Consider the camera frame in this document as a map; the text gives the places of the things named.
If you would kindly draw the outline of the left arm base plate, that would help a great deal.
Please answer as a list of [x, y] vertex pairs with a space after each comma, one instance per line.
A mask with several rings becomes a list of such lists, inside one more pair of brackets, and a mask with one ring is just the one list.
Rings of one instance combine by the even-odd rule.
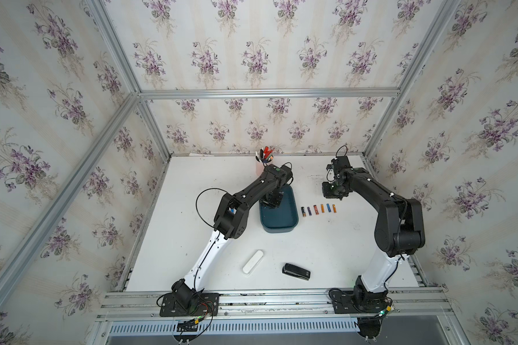
[[161, 317], [217, 316], [220, 304], [219, 293], [200, 293], [190, 297], [187, 304], [180, 303], [173, 293], [165, 293], [156, 300]]

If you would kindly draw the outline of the teal plastic storage box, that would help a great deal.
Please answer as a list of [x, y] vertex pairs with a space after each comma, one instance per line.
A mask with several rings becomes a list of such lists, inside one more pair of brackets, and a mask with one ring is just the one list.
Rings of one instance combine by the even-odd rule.
[[260, 222], [263, 229], [269, 234], [291, 232], [299, 223], [299, 214], [293, 188], [291, 186], [284, 186], [281, 192], [283, 198], [279, 207], [270, 208], [260, 204]]

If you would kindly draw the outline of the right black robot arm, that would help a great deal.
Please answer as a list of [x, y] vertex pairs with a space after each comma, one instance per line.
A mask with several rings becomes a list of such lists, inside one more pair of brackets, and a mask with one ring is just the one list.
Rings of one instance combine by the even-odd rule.
[[333, 158], [327, 171], [334, 178], [322, 184], [325, 198], [342, 200], [356, 193], [377, 212], [373, 234], [378, 252], [356, 280], [353, 293], [359, 301], [385, 298], [398, 266], [425, 245], [421, 203], [390, 191], [366, 169], [352, 167], [346, 156]]

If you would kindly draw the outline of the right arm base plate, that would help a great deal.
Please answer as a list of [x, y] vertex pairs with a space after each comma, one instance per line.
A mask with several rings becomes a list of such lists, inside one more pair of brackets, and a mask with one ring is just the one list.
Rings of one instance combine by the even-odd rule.
[[328, 297], [336, 314], [376, 314], [385, 316], [392, 310], [393, 302], [388, 292], [370, 293], [359, 288], [355, 290], [328, 290]]

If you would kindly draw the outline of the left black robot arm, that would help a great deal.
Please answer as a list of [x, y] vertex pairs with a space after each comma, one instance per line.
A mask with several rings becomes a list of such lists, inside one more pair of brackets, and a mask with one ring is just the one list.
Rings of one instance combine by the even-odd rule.
[[283, 201], [282, 189], [293, 181], [292, 166], [266, 165], [262, 174], [242, 191], [225, 193], [214, 215], [212, 234], [191, 270], [172, 287], [175, 300], [185, 309], [199, 304], [202, 281], [223, 248], [246, 230], [251, 208], [260, 205], [276, 209]]

